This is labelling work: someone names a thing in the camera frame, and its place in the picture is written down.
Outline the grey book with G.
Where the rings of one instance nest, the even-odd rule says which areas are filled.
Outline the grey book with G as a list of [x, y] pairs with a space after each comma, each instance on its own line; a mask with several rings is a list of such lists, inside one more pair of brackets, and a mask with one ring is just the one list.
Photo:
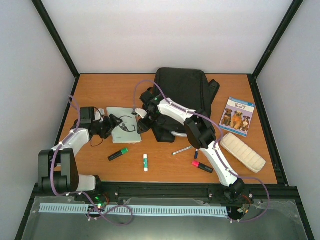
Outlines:
[[111, 133], [114, 144], [136, 144], [142, 141], [141, 136], [138, 134], [137, 119], [136, 116], [132, 114], [132, 108], [107, 107], [106, 111], [109, 116], [113, 114], [122, 120], [122, 123]]

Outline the black student backpack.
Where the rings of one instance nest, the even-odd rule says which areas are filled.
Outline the black student backpack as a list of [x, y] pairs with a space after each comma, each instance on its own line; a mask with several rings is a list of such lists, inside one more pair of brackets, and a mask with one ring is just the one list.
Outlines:
[[[145, 111], [148, 110], [151, 100], [161, 95], [157, 88], [160, 87], [164, 95], [175, 103], [191, 110], [203, 110], [207, 117], [211, 116], [212, 103], [220, 84], [214, 79], [208, 81], [202, 70], [161, 67], [155, 74], [154, 82], [155, 85], [140, 96], [142, 109]], [[186, 136], [182, 123], [163, 114], [160, 114], [151, 130], [156, 140], [163, 143], [173, 143], [176, 137]]]

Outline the purple dog picture book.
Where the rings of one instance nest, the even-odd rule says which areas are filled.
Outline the purple dog picture book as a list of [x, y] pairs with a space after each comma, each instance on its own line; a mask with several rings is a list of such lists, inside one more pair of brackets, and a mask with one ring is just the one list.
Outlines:
[[256, 105], [229, 97], [224, 108], [219, 127], [233, 134], [247, 137]]

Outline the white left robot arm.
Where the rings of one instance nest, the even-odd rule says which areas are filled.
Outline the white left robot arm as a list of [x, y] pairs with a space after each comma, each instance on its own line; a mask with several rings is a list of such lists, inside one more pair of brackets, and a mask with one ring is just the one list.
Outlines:
[[123, 121], [114, 114], [103, 115], [95, 107], [81, 107], [78, 119], [69, 134], [56, 146], [38, 154], [38, 187], [45, 193], [60, 196], [64, 193], [84, 192], [92, 201], [103, 198], [104, 188], [95, 175], [81, 175], [76, 155], [94, 136], [107, 139]]

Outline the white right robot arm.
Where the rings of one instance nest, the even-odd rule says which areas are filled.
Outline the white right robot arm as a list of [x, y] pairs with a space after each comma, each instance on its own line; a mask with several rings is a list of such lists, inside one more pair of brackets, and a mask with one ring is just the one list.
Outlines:
[[164, 94], [152, 97], [149, 91], [145, 91], [140, 100], [143, 102], [143, 108], [133, 107], [133, 114], [140, 117], [138, 133], [147, 132], [154, 126], [156, 120], [163, 116], [168, 116], [184, 125], [189, 143], [207, 157], [220, 183], [225, 187], [224, 197], [228, 202], [234, 203], [242, 195], [245, 183], [222, 153], [213, 126], [214, 122], [206, 113], [201, 109], [196, 111], [184, 107], [165, 97]]

